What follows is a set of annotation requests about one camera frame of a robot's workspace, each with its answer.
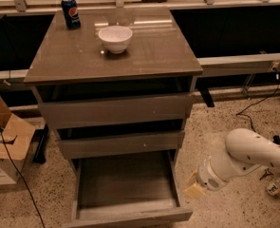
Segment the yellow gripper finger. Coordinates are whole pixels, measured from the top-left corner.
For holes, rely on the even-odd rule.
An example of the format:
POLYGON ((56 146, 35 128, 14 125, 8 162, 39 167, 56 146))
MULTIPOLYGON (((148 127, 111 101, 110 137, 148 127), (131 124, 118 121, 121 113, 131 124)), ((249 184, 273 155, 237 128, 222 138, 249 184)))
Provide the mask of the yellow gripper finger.
POLYGON ((197 182, 192 184, 190 187, 187 187, 184 190, 184 193, 188 198, 202 198, 205 196, 203 187, 197 182))
POLYGON ((196 170, 192 172, 192 174, 188 178, 188 182, 187 182, 188 185, 192 185, 196 182, 196 174, 197 174, 196 170))

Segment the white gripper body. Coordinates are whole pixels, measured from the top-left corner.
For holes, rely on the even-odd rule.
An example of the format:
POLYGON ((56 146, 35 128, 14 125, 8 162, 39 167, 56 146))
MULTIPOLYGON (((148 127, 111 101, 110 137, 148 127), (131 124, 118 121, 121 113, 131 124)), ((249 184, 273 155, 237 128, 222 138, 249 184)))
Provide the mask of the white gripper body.
POLYGON ((227 185, 213 170, 211 158, 206 158, 198 167, 196 180, 210 191, 218 191, 227 185))

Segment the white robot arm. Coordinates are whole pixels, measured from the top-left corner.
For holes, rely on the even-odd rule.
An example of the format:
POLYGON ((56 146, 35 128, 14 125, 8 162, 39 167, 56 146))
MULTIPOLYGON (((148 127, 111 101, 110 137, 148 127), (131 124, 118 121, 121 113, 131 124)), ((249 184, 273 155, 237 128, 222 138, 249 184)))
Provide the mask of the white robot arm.
POLYGON ((262 165, 280 173, 280 144, 250 129, 237 128, 226 136, 224 148, 207 157, 192 173, 184 194, 189 198, 204 197, 207 190, 220 190, 232 179, 262 165))

